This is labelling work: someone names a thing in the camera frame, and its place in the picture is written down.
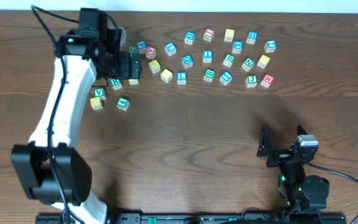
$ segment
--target cable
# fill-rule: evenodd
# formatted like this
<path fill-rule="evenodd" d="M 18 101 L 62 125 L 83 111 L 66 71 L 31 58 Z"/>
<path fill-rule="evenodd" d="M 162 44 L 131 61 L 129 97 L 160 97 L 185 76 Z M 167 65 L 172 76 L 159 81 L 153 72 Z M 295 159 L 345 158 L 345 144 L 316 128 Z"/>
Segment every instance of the cable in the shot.
<path fill-rule="evenodd" d="M 326 172 L 329 172 L 329 173 L 332 173 L 332 174 L 336 174 L 336 175 L 339 175 L 341 177 L 345 177 L 345 178 L 348 178 L 349 180 L 353 180 L 354 182 L 358 183 L 358 180 L 354 177 L 351 177 L 349 175 L 346 175 L 346 174 L 343 174 L 341 172 L 338 172 L 338 171 L 335 171 L 335 170 L 331 170 L 331 169 L 328 169 L 328 168 L 324 168 L 324 167 L 321 167 L 321 166 L 317 166 L 317 165 L 314 165 L 314 164 L 311 164 L 310 162 L 308 161 L 305 161 L 302 159 L 302 162 L 304 162 L 305 164 L 308 164 L 309 166 L 311 167 L 314 167 L 316 169 L 320 169 L 320 170 L 323 170 L 323 171 L 326 171 Z M 354 224 L 358 221 L 358 214 L 356 215 L 356 217 L 350 222 L 350 224 Z"/>
<path fill-rule="evenodd" d="M 266 217 L 266 215 L 257 207 L 249 207 L 247 208 L 245 211 L 243 211 L 243 213 L 241 214 L 241 220 L 244 219 L 244 215 L 249 211 L 249 210 L 257 210 L 259 213 L 261 213 L 263 215 L 263 217 L 268 220 L 268 218 Z"/>

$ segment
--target wooden block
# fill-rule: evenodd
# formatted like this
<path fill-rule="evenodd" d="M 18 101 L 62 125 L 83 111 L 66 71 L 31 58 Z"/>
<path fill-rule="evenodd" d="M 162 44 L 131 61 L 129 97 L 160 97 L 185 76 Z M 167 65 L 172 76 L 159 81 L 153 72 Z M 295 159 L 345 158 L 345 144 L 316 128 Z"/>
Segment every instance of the wooden block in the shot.
<path fill-rule="evenodd" d="M 262 79 L 262 81 L 260 82 L 260 85 L 268 88 L 273 83 L 273 81 L 274 81 L 274 77 L 269 74 L 266 74 Z"/>
<path fill-rule="evenodd" d="M 265 43 L 265 52 L 266 53 L 272 53 L 276 50 L 277 44 L 275 40 L 268 40 Z"/>
<path fill-rule="evenodd" d="M 129 107 L 129 100 L 121 97 L 120 99 L 118 99 L 117 107 L 120 110 L 127 111 Z"/>
<path fill-rule="evenodd" d="M 157 49 L 155 47 L 146 48 L 146 58 L 154 60 L 156 54 L 157 54 Z"/>
<path fill-rule="evenodd" d="M 181 59 L 184 68 L 190 68 L 193 66 L 193 58 L 191 55 L 186 55 Z"/>
<path fill-rule="evenodd" d="M 254 65 L 255 65 L 255 62 L 249 57 L 244 61 L 241 68 L 244 69 L 245 71 L 249 72 L 249 70 L 251 70 L 251 68 Z"/>
<path fill-rule="evenodd" d="M 229 82 L 231 82 L 232 79 L 233 79 L 233 76 L 228 71 L 225 71 L 221 75 L 221 78 L 219 79 L 219 81 L 221 81 L 221 83 L 223 83 L 223 85 L 227 85 L 227 84 L 229 84 Z"/>
<path fill-rule="evenodd" d="M 178 78 L 178 85 L 184 85 L 187 81 L 187 73 L 186 72 L 178 72 L 177 73 Z"/>
<path fill-rule="evenodd" d="M 258 39 L 258 33 L 254 31 L 249 31 L 248 38 L 247 38 L 247 44 L 255 44 L 256 39 Z"/>
<path fill-rule="evenodd" d="M 204 40 L 211 42 L 212 38 L 214 38 L 214 35 L 215 35 L 215 31 L 207 28 L 204 33 Z"/>
<path fill-rule="evenodd" d="M 256 75 L 249 75 L 246 78 L 247 88 L 253 88 L 258 85 L 258 77 Z"/>
<path fill-rule="evenodd" d="M 227 66 L 227 67 L 231 67 L 231 65 L 233 64 L 235 59 L 235 56 L 231 55 L 231 54 L 227 54 L 223 60 L 223 65 Z"/>
<path fill-rule="evenodd" d="M 159 62 L 157 61 L 157 59 L 149 62 L 149 68 L 153 74 L 161 71 L 161 66 L 160 66 Z"/>
<path fill-rule="evenodd" d="M 169 57 L 171 57 L 172 55 L 174 55 L 177 52 L 176 45 L 173 42 L 169 42 L 165 46 L 165 52 L 168 54 Z"/>
<path fill-rule="evenodd" d="M 104 88 L 96 88 L 94 89 L 94 97 L 100 97 L 102 100 L 106 99 L 106 92 Z"/>
<path fill-rule="evenodd" d="M 136 46 L 140 54 L 146 53 L 146 48 L 147 48 L 146 41 L 144 40 L 140 41 L 139 43 L 136 44 Z"/>
<path fill-rule="evenodd" d="M 242 50 L 242 41 L 234 41 L 233 42 L 233 54 L 240 54 Z"/>
<path fill-rule="evenodd" d="M 207 82 L 212 82 L 215 76 L 215 71 L 212 69 L 207 68 L 204 74 L 204 80 Z"/>
<path fill-rule="evenodd" d="M 204 50 L 203 51 L 203 63 L 211 63 L 212 62 L 212 50 Z"/>
<path fill-rule="evenodd" d="M 130 85 L 137 85 L 139 84 L 139 80 L 137 79 L 128 79 Z"/>
<path fill-rule="evenodd" d="M 172 79 L 172 72 L 169 71 L 168 69 L 164 69 L 164 71 L 162 71 L 161 73 L 161 79 L 164 82 L 168 83 Z"/>
<path fill-rule="evenodd" d="M 268 57 L 266 55 L 262 55 L 260 57 L 257 65 L 261 68 L 265 68 L 269 61 L 270 61 L 270 57 Z"/>
<path fill-rule="evenodd" d="M 129 53 L 136 53 L 137 48 L 136 47 L 129 47 Z"/>
<path fill-rule="evenodd" d="M 234 37 L 234 30 L 226 29 L 226 32 L 224 33 L 224 41 L 232 42 L 233 37 Z"/>
<path fill-rule="evenodd" d="M 91 107 L 94 110 L 103 109 L 103 103 L 100 97 L 91 98 Z"/>
<path fill-rule="evenodd" d="M 195 33 L 190 32 L 190 31 L 186 32 L 186 35 L 185 35 L 185 43 L 186 44 L 193 45 L 195 39 L 196 39 Z"/>
<path fill-rule="evenodd" d="M 110 79 L 113 90 L 119 90 L 122 88 L 121 80 Z"/>

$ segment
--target white wall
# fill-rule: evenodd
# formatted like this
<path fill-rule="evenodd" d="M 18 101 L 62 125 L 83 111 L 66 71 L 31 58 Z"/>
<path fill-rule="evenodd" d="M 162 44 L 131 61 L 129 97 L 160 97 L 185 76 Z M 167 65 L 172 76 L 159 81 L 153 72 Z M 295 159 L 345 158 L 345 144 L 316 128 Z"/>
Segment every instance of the white wall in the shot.
<path fill-rule="evenodd" d="M 0 9 L 358 13 L 358 0 L 0 0 Z"/>

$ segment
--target block face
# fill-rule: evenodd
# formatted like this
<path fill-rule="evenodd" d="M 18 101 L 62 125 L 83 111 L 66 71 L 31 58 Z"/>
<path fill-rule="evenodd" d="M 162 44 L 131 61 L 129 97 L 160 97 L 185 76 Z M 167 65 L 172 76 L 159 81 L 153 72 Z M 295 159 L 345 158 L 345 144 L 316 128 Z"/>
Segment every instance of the block face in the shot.
<path fill-rule="evenodd" d="M 178 85 L 184 85 L 187 81 L 187 73 L 186 72 L 178 72 L 177 73 Z"/>
<path fill-rule="evenodd" d="M 146 58 L 153 60 L 156 54 L 157 54 L 157 49 L 155 47 L 146 48 Z"/>
<path fill-rule="evenodd" d="M 229 84 L 229 82 L 231 82 L 231 80 L 233 79 L 233 76 L 228 72 L 225 71 L 220 78 L 221 83 L 223 83 L 223 85 L 227 85 Z"/>
<path fill-rule="evenodd" d="M 106 93 L 104 92 L 104 88 L 96 88 L 94 89 L 94 97 L 100 97 L 102 100 L 106 99 Z"/>
<path fill-rule="evenodd" d="M 113 90 L 119 90 L 122 88 L 122 83 L 120 80 L 111 79 L 111 85 Z"/>
<path fill-rule="evenodd" d="M 262 55 L 260 57 L 257 65 L 261 68 L 265 68 L 269 61 L 270 61 L 270 57 L 268 57 L 266 55 Z"/>
<path fill-rule="evenodd" d="M 140 54 L 144 54 L 146 53 L 146 41 L 140 41 L 139 43 L 136 44 L 137 50 L 139 51 Z"/>
<path fill-rule="evenodd" d="M 247 44 L 255 44 L 256 39 L 258 38 L 258 33 L 254 31 L 249 31 L 247 37 Z"/>
<path fill-rule="evenodd" d="M 214 76 L 215 76 L 215 71 L 207 68 L 207 70 L 204 73 L 204 80 L 207 82 L 212 82 Z"/>
<path fill-rule="evenodd" d="M 137 85 L 139 84 L 139 80 L 137 79 L 128 79 L 130 85 Z"/>
<path fill-rule="evenodd" d="M 265 43 L 265 52 L 266 53 L 272 53 L 276 50 L 277 45 L 275 40 L 268 40 Z"/>
<path fill-rule="evenodd" d="M 268 88 L 274 81 L 274 77 L 269 75 L 269 74 L 266 74 L 264 76 L 264 78 L 262 79 L 262 81 L 260 82 L 260 84 L 263 86 L 263 87 L 266 87 Z"/>
<path fill-rule="evenodd" d="M 204 50 L 203 51 L 203 63 L 211 63 L 212 57 L 213 57 L 212 50 Z"/>
<path fill-rule="evenodd" d="M 165 52 L 168 56 L 172 56 L 177 52 L 177 47 L 173 42 L 169 42 L 165 46 Z"/>
<path fill-rule="evenodd" d="M 168 69 L 164 69 L 164 71 L 162 71 L 161 73 L 161 79 L 164 82 L 168 83 L 172 79 L 172 72 L 169 71 Z"/>
<path fill-rule="evenodd" d="M 242 41 L 234 41 L 233 42 L 233 51 L 234 54 L 240 54 L 242 50 Z"/>
<path fill-rule="evenodd" d="M 185 35 L 185 43 L 186 44 L 193 45 L 195 39 L 196 39 L 195 33 L 190 32 L 190 31 L 186 32 L 186 35 Z"/>
<path fill-rule="evenodd" d="M 129 53 L 136 53 L 137 47 L 129 47 Z"/>
<path fill-rule="evenodd" d="M 184 68 L 190 68 L 193 66 L 193 58 L 191 55 L 186 55 L 181 59 Z"/>
<path fill-rule="evenodd" d="M 99 110 L 103 108 L 102 100 L 100 97 L 91 98 L 91 107 L 94 110 Z"/>
<path fill-rule="evenodd" d="M 211 42 L 212 38 L 214 38 L 214 35 L 215 35 L 215 31 L 207 28 L 204 33 L 204 40 Z"/>
<path fill-rule="evenodd" d="M 246 78 L 247 88 L 253 88 L 258 85 L 258 77 L 256 75 L 249 75 Z"/>
<path fill-rule="evenodd" d="M 233 64 L 234 62 L 234 59 L 235 59 L 235 56 L 231 55 L 231 54 L 227 54 L 225 57 L 224 57 L 224 60 L 223 60 L 223 65 L 227 66 L 227 67 L 231 67 L 231 65 Z"/>
<path fill-rule="evenodd" d="M 251 58 L 247 58 L 242 64 L 241 68 L 249 72 L 251 68 L 255 65 L 255 62 Z"/>
<path fill-rule="evenodd" d="M 159 62 L 157 61 L 157 59 L 149 62 L 149 68 L 153 74 L 161 71 L 161 66 L 160 66 Z"/>
<path fill-rule="evenodd" d="M 234 37 L 234 30 L 226 29 L 226 32 L 224 33 L 224 41 L 232 42 L 233 37 Z"/>
<path fill-rule="evenodd" d="M 117 107 L 124 111 L 128 110 L 129 100 L 121 97 L 120 99 L 118 99 Z"/>

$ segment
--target wood grain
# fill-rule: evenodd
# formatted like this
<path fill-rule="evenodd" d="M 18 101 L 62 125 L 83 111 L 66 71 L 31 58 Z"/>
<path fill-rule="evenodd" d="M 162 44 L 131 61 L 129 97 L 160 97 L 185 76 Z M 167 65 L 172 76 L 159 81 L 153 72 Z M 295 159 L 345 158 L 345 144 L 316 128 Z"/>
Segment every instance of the wood grain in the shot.
<path fill-rule="evenodd" d="M 59 12 L 72 18 L 77 12 Z M 241 212 L 247 207 L 282 207 L 276 190 L 278 169 L 256 158 L 259 130 L 269 128 L 278 147 L 288 147 L 302 124 L 320 140 L 315 164 L 358 178 L 358 15 L 258 13 L 111 12 L 126 28 L 127 50 L 140 40 L 157 48 L 162 69 L 182 71 L 181 57 L 195 61 L 188 84 L 166 84 L 151 74 L 142 56 L 140 84 L 107 89 L 105 108 L 86 106 L 80 129 L 80 153 L 93 170 L 93 191 L 105 202 L 146 213 Z M 73 24 L 44 17 L 58 37 Z M 216 35 L 202 40 L 205 28 Z M 203 81 L 207 68 L 217 75 L 231 44 L 224 30 L 236 30 L 245 42 L 249 30 L 259 32 L 254 46 L 245 45 L 232 68 L 233 81 L 223 86 L 216 76 Z M 196 32 L 185 45 L 185 32 Z M 245 89 L 246 57 L 258 60 L 264 41 L 275 39 L 264 73 L 276 79 L 269 89 Z M 170 42 L 178 52 L 168 57 Z M 202 50 L 211 49 L 211 65 Z M 39 212 L 56 212 L 28 200 L 10 163 L 13 144 L 27 142 L 35 129 L 53 77 L 52 45 L 27 11 L 0 11 L 0 223 L 33 223 Z M 126 96 L 128 111 L 115 102 Z M 358 185 L 306 168 L 330 183 L 327 212 L 343 212 L 350 221 L 358 212 Z"/>

